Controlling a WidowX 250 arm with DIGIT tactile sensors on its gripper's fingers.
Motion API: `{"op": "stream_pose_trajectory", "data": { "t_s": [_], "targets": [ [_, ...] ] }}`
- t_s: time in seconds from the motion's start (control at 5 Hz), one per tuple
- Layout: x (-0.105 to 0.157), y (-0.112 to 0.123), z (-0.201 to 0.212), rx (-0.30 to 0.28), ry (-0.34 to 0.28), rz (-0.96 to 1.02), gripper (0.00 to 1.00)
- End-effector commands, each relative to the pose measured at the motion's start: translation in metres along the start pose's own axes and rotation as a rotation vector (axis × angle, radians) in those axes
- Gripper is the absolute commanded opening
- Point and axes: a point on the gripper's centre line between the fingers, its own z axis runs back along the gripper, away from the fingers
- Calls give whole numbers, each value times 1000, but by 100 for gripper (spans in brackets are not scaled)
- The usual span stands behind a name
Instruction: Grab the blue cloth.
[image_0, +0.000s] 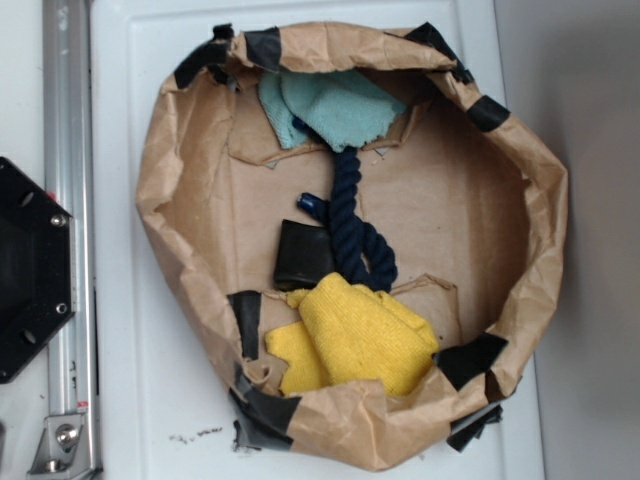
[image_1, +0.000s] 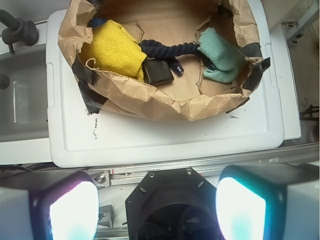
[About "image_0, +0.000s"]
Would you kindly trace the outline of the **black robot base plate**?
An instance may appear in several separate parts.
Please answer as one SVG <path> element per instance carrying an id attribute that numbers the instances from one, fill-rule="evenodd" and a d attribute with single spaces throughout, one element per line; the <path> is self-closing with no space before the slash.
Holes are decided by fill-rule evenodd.
<path id="1" fill-rule="evenodd" d="M 74 314 L 72 216 L 1 159 L 1 383 L 14 381 Z"/>

